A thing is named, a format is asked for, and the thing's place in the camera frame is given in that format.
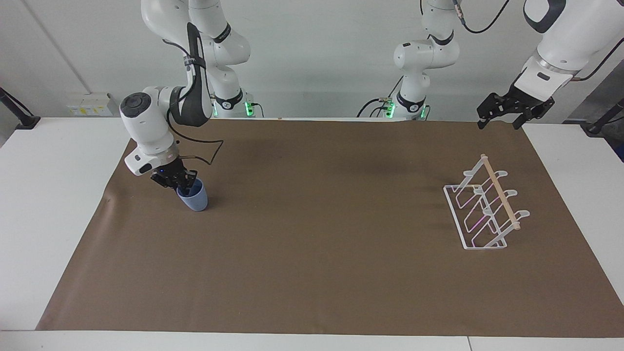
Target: brown tablecloth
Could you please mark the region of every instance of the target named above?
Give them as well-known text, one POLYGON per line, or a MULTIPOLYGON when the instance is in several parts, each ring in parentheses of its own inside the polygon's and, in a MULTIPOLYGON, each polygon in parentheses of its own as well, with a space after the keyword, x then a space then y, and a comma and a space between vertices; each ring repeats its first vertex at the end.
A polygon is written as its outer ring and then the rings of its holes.
POLYGON ((120 161, 38 330, 624 337, 624 307, 508 124, 182 130, 226 140, 213 167, 186 161, 210 208, 190 211, 120 161), (484 152, 532 215, 508 248, 466 251, 442 187, 484 152))

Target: table surface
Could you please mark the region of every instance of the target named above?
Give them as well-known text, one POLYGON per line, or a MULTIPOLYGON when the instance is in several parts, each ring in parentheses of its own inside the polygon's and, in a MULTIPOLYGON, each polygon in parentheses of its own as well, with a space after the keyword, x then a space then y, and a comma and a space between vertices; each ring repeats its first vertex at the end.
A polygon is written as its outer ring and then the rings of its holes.
MULTIPOLYGON (((524 127, 624 302, 624 164, 578 126, 524 127)), ((34 330, 129 137, 118 118, 48 118, 0 149, 0 330, 34 330)), ((0 332, 0 350, 624 350, 624 339, 0 332)))

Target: wooden dowel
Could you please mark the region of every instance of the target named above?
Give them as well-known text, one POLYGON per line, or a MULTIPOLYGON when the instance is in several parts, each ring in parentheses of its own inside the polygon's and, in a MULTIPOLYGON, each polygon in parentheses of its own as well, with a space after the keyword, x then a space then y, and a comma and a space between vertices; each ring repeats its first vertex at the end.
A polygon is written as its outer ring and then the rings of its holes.
POLYGON ((485 169, 487 169, 487 173, 490 175, 490 178, 492 179, 492 183, 494 184, 494 188, 496 189, 496 192, 499 193, 500 201, 503 203, 503 207, 505 207, 505 211, 507 212, 507 215, 509 216, 509 220, 514 226, 514 229, 519 230, 520 222, 518 222, 518 220, 515 218, 514 210, 511 209, 511 205, 509 204, 509 201, 507 200, 507 197, 505 196, 505 192, 503 191, 503 188, 500 186, 498 178, 496 178, 496 173, 494 172, 494 169, 492 168, 492 165, 490 164, 489 158, 485 154, 482 154, 481 159, 483 160, 483 165, 485 166, 485 169))

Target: black stand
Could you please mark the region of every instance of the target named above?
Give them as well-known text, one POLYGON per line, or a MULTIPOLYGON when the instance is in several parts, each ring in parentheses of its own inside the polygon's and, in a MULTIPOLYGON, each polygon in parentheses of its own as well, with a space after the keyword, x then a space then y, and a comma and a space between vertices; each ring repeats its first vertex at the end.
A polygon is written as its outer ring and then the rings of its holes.
POLYGON ((615 106, 613 106, 607 113, 604 114, 594 124, 582 125, 583 129, 589 134, 599 134, 602 131, 602 127, 609 123, 618 113, 624 109, 624 99, 620 100, 615 106))
POLYGON ((15 102, 7 95, 6 91, 0 87, 0 101, 19 119, 19 125, 16 130, 31 130, 35 128, 41 120, 39 116, 29 116, 24 113, 15 102))

